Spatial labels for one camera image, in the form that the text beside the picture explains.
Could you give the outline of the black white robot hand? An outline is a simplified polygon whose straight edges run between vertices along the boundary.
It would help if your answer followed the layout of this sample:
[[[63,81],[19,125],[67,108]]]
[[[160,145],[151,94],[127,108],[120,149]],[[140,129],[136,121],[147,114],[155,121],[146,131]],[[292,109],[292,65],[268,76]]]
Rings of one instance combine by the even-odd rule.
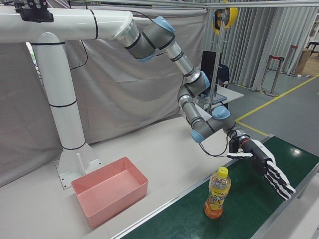
[[[295,194],[296,190],[290,185],[284,172],[277,166],[274,155],[260,141],[246,139],[240,142],[231,139],[228,144],[227,157],[249,159],[256,173],[263,176],[282,199],[287,201]]]

